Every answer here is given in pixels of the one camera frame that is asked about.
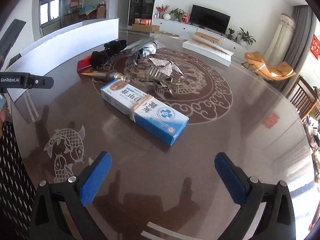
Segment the red gift pouch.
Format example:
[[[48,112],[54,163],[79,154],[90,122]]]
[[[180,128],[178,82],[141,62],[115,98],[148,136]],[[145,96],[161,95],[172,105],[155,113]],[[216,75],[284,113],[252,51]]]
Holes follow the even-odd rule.
[[[87,56],[84,59],[81,59],[77,63],[76,72],[78,74],[93,72],[93,68],[92,68],[92,66],[90,64],[90,60],[91,60],[91,56]]]

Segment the black velvet pouch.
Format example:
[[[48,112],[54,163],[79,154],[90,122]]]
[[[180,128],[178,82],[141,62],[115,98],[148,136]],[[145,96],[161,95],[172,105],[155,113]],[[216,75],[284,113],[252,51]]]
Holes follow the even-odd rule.
[[[104,44],[104,50],[93,51],[90,65],[93,69],[102,68],[127,47],[126,40],[113,40]]]

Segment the blue white medicine box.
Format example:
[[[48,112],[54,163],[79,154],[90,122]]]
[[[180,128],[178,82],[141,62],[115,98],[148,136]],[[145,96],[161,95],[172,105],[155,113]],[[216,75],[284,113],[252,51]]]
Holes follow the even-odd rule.
[[[106,102],[170,146],[189,121],[184,114],[125,81],[114,80],[100,92]]]

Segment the rhinestone bow hair clip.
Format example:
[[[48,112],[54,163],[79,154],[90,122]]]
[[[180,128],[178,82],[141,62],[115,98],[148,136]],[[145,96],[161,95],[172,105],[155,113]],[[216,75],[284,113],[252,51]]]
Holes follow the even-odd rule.
[[[175,63],[153,56],[145,58],[130,56],[126,59],[124,70],[125,74],[139,85],[147,84],[166,90],[172,97],[179,93],[185,79],[184,73]]]

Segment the large white cardboard box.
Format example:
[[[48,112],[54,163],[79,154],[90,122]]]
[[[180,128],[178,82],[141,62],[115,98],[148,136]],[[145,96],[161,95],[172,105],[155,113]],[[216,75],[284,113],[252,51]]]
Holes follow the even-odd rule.
[[[100,90],[93,81],[81,78],[76,68],[78,61],[118,37],[118,18],[89,20],[55,31],[25,48],[7,71],[51,77],[54,84],[51,89],[7,90],[14,128],[31,128],[46,116],[50,124],[66,125],[74,120],[82,125],[87,124],[85,116],[93,112],[91,106],[102,111]]]

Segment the wooden dining chair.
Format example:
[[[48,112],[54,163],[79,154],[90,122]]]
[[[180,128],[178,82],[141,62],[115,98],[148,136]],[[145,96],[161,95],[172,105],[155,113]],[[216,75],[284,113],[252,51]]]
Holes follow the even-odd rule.
[[[301,121],[308,115],[319,120],[319,93],[302,76],[298,77],[287,98],[295,107]]]

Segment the brown cardboard box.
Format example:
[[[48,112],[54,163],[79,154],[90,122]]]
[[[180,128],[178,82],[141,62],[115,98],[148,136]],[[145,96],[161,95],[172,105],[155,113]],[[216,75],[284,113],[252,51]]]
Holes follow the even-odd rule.
[[[142,25],[142,24],[133,24],[132,25],[132,30],[135,31],[142,31],[145,33],[155,33],[160,30],[159,25]]]

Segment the orange lounge chair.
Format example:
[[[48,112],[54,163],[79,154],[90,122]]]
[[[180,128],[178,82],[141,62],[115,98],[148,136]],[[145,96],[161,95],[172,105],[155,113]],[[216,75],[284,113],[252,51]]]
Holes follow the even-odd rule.
[[[258,51],[246,52],[245,60],[243,67],[247,66],[248,70],[267,81],[283,81],[296,75],[287,62],[282,62],[278,66],[269,66]]]

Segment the red flower vase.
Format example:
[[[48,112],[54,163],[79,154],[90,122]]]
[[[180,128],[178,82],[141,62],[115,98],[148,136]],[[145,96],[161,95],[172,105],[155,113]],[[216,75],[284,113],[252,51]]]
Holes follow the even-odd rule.
[[[166,11],[170,8],[169,5],[159,5],[156,6],[156,11],[157,11],[157,18],[163,18],[163,15],[166,13]]]

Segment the white tv cabinet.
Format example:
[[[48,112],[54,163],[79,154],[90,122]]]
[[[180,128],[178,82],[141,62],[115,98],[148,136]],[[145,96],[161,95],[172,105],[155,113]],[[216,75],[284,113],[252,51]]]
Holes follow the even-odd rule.
[[[211,31],[204,30],[199,27],[195,27],[193,25],[184,24],[172,20],[164,20],[160,18],[153,18],[152,24],[158,25],[160,27],[160,31],[176,34],[181,38],[191,38],[191,34],[195,33],[199,33],[201,37],[207,39],[212,38],[215,44],[222,47],[223,49],[231,51],[233,53],[233,57],[239,60],[243,60],[245,53],[248,52],[247,48],[232,40],[229,40],[226,37],[223,37]]]

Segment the white flat box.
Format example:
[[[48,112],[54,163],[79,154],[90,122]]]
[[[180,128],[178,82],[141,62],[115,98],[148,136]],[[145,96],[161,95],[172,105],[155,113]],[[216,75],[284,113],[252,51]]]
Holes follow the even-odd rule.
[[[189,33],[190,39],[183,42],[182,48],[191,50],[200,55],[208,57],[226,67],[229,67],[232,61],[233,52],[223,49],[215,43],[207,41],[195,35],[195,33]]]

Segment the green potted plant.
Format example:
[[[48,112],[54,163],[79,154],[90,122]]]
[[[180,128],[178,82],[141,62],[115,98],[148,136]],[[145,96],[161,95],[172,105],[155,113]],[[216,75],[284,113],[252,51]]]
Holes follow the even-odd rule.
[[[256,39],[252,35],[250,35],[248,31],[244,31],[242,27],[240,27],[238,35],[240,36],[240,40],[242,40],[250,46],[257,42]]]

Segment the grey curtain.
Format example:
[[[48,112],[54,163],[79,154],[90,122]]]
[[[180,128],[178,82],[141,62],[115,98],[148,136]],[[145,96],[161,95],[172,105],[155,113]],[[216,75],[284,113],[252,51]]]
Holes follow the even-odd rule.
[[[296,74],[289,79],[274,81],[272,83],[272,86],[283,94],[283,96],[288,96],[289,91],[293,88],[293,85],[299,77],[309,53],[317,21],[316,15],[308,5],[294,6],[292,18],[296,22],[296,28],[285,54],[284,61],[292,67]]]

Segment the wooden bench stool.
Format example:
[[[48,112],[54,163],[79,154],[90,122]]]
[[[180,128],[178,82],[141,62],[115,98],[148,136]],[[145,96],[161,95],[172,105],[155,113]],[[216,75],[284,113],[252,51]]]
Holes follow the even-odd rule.
[[[218,43],[220,42],[220,39],[215,38],[215,37],[210,36],[210,35],[207,35],[207,34],[204,34],[204,33],[196,32],[195,35],[198,36],[198,37],[200,37],[200,38],[203,38],[203,39],[205,39],[205,40],[207,40],[207,41],[210,41],[210,42],[212,42],[212,43],[218,44]]]

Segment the black television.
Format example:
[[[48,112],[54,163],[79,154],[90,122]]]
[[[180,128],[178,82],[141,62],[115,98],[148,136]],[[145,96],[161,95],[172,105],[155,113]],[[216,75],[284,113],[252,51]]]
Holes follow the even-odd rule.
[[[189,23],[224,34],[231,17],[221,12],[193,4]]]

